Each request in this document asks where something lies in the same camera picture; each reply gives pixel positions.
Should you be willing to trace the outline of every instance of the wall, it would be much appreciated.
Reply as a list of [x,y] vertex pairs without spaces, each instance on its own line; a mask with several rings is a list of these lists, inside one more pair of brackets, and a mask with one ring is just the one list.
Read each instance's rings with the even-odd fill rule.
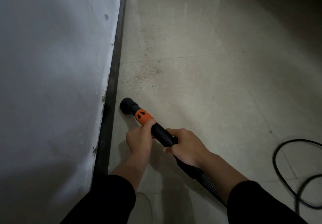
[[89,190],[120,0],[0,0],[0,223]]

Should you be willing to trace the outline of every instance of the black sleeve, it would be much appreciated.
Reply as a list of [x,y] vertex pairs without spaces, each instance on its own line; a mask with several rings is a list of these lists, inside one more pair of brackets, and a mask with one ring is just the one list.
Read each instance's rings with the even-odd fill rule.
[[254,181],[244,181],[233,188],[228,197],[227,214],[229,224],[306,223]]
[[117,175],[106,175],[61,223],[127,223],[134,204],[135,191],[131,183]]

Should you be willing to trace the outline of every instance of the black baseboard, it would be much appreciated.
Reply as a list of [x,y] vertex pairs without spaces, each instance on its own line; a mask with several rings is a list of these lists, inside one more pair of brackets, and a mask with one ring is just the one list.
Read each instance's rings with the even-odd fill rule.
[[126,0],[121,0],[91,189],[95,187],[97,179],[99,179],[102,175],[108,174],[116,102],[116,90],[118,87],[119,79],[119,65],[121,59],[125,6]]

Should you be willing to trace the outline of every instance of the black cable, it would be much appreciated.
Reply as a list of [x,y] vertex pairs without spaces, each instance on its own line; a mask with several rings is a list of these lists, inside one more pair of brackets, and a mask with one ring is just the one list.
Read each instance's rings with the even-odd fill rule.
[[300,215],[300,202],[302,204],[304,204],[305,206],[311,208],[311,209],[315,209],[315,210],[322,210],[322,205],[321,206],[313,206],[313,205],[310,205],[308,204],[307,202],[305,202],[303,199],[301,199],[301,195],[303,193],[303,190],[304,188],[308,185],[309,182],[311,182],[312,180],[318,178],[318,177],[322,177],[322,174],[317,174],[317,175],[314,175],[312,177],[309,177],[308,179],[306,179],[300,186],[298,192],[296,193],[289,185],[288,183],[286,182],[286,180],[284,179],[284,177],[282,176],[282,174],[280,173],[279,169],[277,168],[277,165],[276,165],[276,155],[277,153],[280,151],[280,149],[284,146],[284,145],[287,145],[289,143],[292,143],[292,142],[308,142],[308,143],[312,143],[312,144],[315,144],[315,145],[319,145],[322,147],[322,144],[318,143],[318,142],[315,142],[315,141],[311,141],[311,140],[307,140],[307,139],[292,139],[292,140],[289,140],[289,141],[286,141],[282,144],[280,144],[274,151],[273,153],[273,166],[274,166],[274,169],[275,169],[275,172],[276,174],[279,176],[280,180],[284,183],[285,186],[287,186],[287,188],[290,190],[290,192],[294,195],[295,197],[295,212],[296,214]]

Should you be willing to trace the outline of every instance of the vacuum hose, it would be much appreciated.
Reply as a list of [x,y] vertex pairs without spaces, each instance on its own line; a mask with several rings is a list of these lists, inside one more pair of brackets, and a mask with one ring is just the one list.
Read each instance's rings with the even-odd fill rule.
[[[130,98],[125,98],[120,103],[120,109],[124,114],[132,114],[135,119],[143,126],[148,119],[154,119],[148,112],[141,109],[137,103]],[[178,139],[171,136],[158,122],[151,128],[152,135],[164,146],[171,147],[178,143]],[[205,189],[207,189],[219,202],[225,207],[226,204],[217,192],[207,175],[199,168],[187,165],[175,157],[177,165],[191,178],[197,180]]]

